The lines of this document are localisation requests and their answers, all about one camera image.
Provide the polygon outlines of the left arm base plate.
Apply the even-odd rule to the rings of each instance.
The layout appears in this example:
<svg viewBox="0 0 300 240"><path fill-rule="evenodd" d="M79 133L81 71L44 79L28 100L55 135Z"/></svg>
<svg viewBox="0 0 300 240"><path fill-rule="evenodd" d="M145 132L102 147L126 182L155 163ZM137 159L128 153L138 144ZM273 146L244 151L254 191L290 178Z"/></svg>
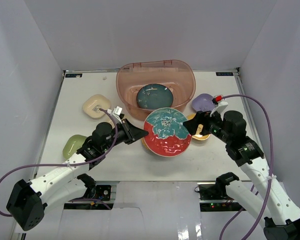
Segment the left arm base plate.
<svg viewBox="0 0 300 240"><path fill-rule="evenodd" d="M88 189L82 197L77 197L77 201L64 204L64 210L111 210L111 185L96 185Z"/></svg>

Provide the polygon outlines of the red and teal plate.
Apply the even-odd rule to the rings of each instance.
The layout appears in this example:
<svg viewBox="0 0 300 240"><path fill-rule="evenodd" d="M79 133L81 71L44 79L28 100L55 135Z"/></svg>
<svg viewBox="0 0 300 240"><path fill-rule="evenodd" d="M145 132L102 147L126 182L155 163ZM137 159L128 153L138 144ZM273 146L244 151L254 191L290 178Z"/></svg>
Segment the red and teal plate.
<svg viewBox="0 0 300 240"><path fill-rule="evenodd" d="M192 136L183 126L186 116L177 109L164 107L150 113L144 121L144 137L150 150L161 157L176 157L189 147Z"/></svg>

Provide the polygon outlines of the dark teal round plate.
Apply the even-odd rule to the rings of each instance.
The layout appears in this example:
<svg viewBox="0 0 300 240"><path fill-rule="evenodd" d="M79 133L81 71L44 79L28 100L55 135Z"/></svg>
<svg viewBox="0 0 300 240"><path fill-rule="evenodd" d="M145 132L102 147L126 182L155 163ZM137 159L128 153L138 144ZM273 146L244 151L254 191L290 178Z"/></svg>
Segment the dark teal round plate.
<svg viewBox="0 0 300 240"><path fill-rule="evenodd" d="M136 95L139 108L156 110L172 106L174 96L171 90L162 84L148 84L143 86Z"/></svg>

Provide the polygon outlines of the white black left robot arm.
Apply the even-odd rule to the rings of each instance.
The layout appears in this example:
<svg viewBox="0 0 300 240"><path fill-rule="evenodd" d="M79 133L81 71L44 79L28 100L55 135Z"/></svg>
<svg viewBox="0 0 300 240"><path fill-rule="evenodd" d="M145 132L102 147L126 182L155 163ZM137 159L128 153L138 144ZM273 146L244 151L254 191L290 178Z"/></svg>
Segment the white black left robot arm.
<svg viewBox="0 0 300 240"><path fill-rule="evenodd" d="M61 166L32 180L19 180L6 205L8 212L23 231L29 231L53 208L73 199L93 198L96 182L88 171L104 160L114 146L130 145L148 134L127 119L115 126L108 122L99 123L82 147Z"/></svg>

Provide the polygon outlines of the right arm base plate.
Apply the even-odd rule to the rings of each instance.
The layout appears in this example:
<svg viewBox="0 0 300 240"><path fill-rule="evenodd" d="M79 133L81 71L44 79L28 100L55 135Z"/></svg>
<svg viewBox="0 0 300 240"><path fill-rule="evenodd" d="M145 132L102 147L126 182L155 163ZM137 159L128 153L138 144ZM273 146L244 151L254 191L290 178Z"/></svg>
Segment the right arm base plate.
<svg viewBox="0 0 300 240"><path fill-rule="evenodd" d="M237 200L222 193L215 187L215 184L198 184L194 188L194 192L198 194L199 202L205 204L232 204L238 203Z"/></svg>

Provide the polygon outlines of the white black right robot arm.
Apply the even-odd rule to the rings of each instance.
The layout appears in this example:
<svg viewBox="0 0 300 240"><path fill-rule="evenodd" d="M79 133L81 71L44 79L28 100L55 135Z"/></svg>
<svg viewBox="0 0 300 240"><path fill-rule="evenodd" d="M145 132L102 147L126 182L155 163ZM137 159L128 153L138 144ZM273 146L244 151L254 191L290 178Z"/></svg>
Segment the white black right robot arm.
<svg viewBox="0 0 300 240"><path fill-rule="evenodd" d="M246 189L232 172L216 179L216 195L236 200L263 227L268 240L300 240L300 208L292 201L271 172L258 144L247 136L247 123L243 115L229 110L198 111L183 126L194 135L199 125L202 134L211 134L225 143L228 156L248 176L258 195Z"/></svg>

